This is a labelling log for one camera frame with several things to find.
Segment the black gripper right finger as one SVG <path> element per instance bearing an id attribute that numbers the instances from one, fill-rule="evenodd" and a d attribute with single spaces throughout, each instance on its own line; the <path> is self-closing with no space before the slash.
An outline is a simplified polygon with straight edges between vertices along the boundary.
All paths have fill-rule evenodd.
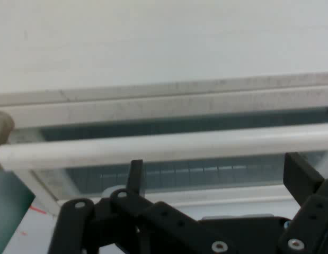
<path id="1" fill-rule="evenodd" d="M 293 152 L 285 154 L 283 183 L 300 209 L 279 239 L 279 252 L 328 253 L 328 178 Z"/>

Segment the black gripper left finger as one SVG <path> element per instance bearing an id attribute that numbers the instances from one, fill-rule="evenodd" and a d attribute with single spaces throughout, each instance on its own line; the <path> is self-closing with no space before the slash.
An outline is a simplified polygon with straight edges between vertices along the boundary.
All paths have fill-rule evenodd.
<path id="1" fill-rule="evenodd" d="M 72 199 L 61 210 L 49 253 L 99 253 L 115 244 L 126 253 L 202 253 L 193 238 L 195 220 L 165 204 L 141 196 L 142 160 L 133 160 L 125 188 L 96 204 Z"/>

